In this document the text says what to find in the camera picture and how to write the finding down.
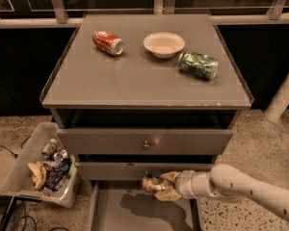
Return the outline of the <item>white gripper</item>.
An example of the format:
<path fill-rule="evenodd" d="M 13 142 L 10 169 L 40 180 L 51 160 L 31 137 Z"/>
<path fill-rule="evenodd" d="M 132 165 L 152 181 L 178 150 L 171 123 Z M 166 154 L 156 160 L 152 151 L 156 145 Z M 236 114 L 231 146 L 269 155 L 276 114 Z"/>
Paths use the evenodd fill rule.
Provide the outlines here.
<path fill-rule="evenodd" d="M 208 197 L 212 192 L 210 176 L 207 171 L 171 171 L 161 175 L 163 180 L 174 183 L 175 188 L 157 192 L 154 196 L 160 201 L 176 201 L 181 198 L 197 199 Z"/>

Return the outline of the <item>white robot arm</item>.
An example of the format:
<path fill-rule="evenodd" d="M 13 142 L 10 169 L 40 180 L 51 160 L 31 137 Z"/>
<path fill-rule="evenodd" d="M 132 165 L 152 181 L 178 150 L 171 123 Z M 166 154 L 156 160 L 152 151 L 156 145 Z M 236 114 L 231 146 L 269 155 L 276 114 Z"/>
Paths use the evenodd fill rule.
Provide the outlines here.
<path fill-rule="evenodd" d="M 245 197 L 289 222 L 289 190 L 256 180 L 226 164 L 209 171 L 168 172 L 157 177 L 150 189 L 161 201 L 199 197 L 238 201 Z"/>

